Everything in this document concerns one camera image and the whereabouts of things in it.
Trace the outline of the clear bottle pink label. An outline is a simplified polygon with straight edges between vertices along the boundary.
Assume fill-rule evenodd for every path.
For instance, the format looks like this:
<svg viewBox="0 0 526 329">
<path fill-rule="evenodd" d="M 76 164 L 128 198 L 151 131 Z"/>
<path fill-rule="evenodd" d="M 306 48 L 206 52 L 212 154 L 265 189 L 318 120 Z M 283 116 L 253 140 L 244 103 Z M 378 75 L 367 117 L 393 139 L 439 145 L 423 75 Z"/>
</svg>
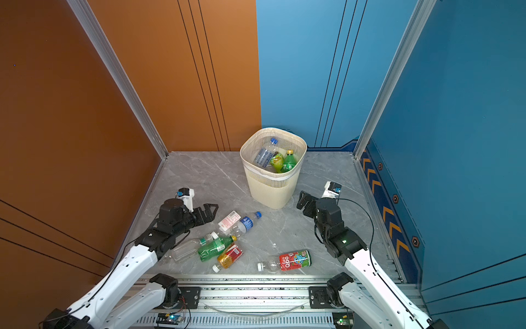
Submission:
<svg viewBox="0 0 526 329">
<path fill-rule="evenodd" d="M 218 229 L 222 233 L 228 233 L 240 220 L 241 216 L 236 211 L 232 211 L 229 215 L 220 220 L 218 223 Z"/>
</svg>

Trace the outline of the clear bottle blue label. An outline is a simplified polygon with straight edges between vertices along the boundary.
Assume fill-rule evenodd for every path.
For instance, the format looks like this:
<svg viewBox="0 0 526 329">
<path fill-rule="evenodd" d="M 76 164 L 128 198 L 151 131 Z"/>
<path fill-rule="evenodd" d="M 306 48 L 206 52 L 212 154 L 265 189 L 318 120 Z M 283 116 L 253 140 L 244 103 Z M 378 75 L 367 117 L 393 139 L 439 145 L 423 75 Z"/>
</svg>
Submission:
<svg viewBox="0 0 526 329">
<path fill-rule="evenodd" d="M 236 237 L 237 239 L 248 233 L 261 219 L 261 212 L 255 212 L 253 215 L 245 216 L 230 229 L 228 233 L 230 236 Z"/>
</svg>

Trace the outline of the dark green bottle yellow cap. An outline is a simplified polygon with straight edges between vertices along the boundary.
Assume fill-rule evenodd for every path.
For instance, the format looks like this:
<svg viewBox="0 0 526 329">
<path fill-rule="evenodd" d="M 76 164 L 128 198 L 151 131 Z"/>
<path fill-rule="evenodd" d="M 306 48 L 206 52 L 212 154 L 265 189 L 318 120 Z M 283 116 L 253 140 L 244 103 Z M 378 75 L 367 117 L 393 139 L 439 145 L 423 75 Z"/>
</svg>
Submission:
<svg viewBox="0 0 526 329">
<path fill-rule="evenodd" d="M 292 149 L 289 149 L 286 152 L 286 156 L 283 161 L 281 172 L 286 173 L 286 172 L 291 171 L 296 166 L 296 164 L 297 164 L 297 161 L 295 159 L 295 153 Z"/>
</svg>

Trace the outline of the bright green bottle yellow cap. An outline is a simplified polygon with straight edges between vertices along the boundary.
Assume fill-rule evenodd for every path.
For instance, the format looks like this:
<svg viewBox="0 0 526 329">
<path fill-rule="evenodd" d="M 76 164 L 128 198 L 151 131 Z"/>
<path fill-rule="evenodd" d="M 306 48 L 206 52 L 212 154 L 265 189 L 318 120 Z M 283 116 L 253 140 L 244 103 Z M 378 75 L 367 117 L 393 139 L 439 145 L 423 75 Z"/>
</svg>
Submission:
<svg viewBox="0 0 526 329">
<path fill-rule="evenodd" d="M 276 173 L 281 174 L 284 165 L 284 156 L 281 153 L 276 152 L 272 159 L 269 161 L 269 164 L 272 168 L 274 168 Z"/>
</svg>

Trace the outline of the clear soda water bottle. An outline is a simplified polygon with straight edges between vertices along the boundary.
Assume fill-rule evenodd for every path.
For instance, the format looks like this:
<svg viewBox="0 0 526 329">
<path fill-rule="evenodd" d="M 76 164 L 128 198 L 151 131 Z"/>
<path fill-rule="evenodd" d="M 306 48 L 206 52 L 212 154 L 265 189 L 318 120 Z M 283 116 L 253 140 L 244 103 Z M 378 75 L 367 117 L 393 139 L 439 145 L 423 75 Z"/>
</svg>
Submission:
<svg viewBox="0 0 526 329">
<path fill-rule="evenodd" d="M 271 159 L 279 152 L 278 140 L 275 137 L 271 137 L 269 142 L 266 142 L 256 157 L 254 163 L 258 167 L 265 168 L 269 165 Z"/>
</svg>

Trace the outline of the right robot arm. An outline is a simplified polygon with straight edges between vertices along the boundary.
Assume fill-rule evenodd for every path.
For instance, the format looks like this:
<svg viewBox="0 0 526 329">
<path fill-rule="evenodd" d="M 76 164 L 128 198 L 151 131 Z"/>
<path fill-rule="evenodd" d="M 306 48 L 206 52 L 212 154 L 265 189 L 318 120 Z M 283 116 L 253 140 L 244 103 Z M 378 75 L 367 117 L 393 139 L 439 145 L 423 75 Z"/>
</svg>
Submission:
<svg viewBox="0 0 526 329">
<path fill-rule="evenodd" d="M 334 307 L 350 309 L 371 328 L 448 327 L 420 310 L 391 280 L 371 248 L 345 226 L 337 198 L 317 198 L 302 191 L 297 208 L 314 220 L 323 245 L 346 269 L 327 281 Z"/>
</svg>

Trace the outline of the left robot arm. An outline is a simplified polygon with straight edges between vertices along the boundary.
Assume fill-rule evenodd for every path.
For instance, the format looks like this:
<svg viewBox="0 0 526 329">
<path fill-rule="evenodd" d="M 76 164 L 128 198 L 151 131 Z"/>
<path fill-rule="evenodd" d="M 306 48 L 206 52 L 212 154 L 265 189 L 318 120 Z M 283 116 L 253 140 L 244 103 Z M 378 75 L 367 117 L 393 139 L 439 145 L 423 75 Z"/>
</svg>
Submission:
<svg viewBox="0 0 526 329">
<path fill-rule="evenodd" d="M 215 220 L 218 205 L 192 208 L 191 204 L 191 197 L 166 200 L 119 263 L 66 310 L 54 309 L 39 324 L 40 328 L 129 328 L 156 307 L 178 305 L 181 300 L 178 280 L 166 274 L 155 275 L 125 302 L 121 299 L 191 229 Z"/>
</svg>

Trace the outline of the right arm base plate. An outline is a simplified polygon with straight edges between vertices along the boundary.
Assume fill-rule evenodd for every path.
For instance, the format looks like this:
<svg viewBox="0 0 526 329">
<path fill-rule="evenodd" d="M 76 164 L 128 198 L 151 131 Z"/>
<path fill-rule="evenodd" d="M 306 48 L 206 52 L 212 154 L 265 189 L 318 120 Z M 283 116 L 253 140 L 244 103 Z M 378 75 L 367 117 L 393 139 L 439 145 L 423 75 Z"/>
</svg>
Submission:
<svg viewBox="0 0 526 329">
<path fill-rule="evenodd" d="M 308 292 L 312 309 L 342 308 L 336 292 L 329 287 L 309 287 Z"/>
</svg>

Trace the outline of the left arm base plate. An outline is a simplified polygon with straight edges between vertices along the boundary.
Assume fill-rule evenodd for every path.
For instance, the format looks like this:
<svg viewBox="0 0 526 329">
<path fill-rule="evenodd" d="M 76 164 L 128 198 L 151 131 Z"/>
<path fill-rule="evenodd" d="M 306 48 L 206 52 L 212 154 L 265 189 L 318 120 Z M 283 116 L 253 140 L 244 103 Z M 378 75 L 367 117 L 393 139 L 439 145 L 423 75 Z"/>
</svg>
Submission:
<svg viewBox="0 0 526 329">
<path fill-rule="evenodd" d="M 200 297 L 201 287 L 170 288 L 160 308 L 176 311 L 184 308 L 197 309 Z"/>
</svg>

